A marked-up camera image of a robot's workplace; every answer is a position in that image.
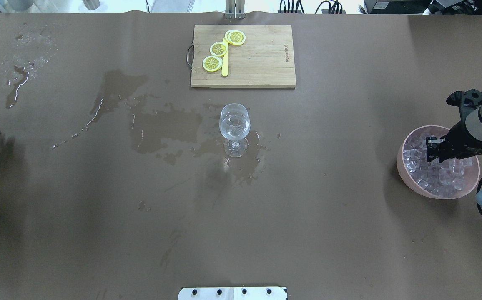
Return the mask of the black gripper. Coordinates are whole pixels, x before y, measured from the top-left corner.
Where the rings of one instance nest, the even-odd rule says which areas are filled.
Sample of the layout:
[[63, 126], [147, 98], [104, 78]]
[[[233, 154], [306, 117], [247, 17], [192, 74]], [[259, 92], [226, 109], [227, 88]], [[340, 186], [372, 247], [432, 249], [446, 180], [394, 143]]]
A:
[[466, 159], [482, 155], [482, 142], [472, 137], [460, 121], [442, 137], [441, 142], [437, 137], [426, 137], [426, 160], [439, 163], [449, 159]]

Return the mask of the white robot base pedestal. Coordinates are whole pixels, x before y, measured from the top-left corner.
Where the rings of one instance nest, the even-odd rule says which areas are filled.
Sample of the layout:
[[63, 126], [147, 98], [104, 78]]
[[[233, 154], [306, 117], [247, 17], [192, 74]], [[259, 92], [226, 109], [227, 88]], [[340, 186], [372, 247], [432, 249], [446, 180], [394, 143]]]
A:
[[178, 300], [288, 300], [286, 287], [186, 287], [178, 293]]

